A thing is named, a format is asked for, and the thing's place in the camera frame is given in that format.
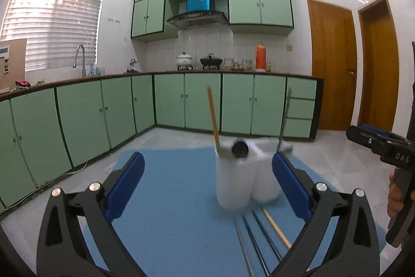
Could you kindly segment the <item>person's right hand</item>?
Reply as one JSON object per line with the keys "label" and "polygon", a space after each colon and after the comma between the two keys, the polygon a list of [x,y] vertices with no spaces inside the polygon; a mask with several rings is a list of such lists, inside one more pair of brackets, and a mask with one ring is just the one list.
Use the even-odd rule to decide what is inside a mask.
{"label": "person's right hand", "polygon": [[404,197],[401,189],[396,184],[395,168],[392,169],[389,175],[389,193],[387,214],[392,219],[395,218],[404,207]]}

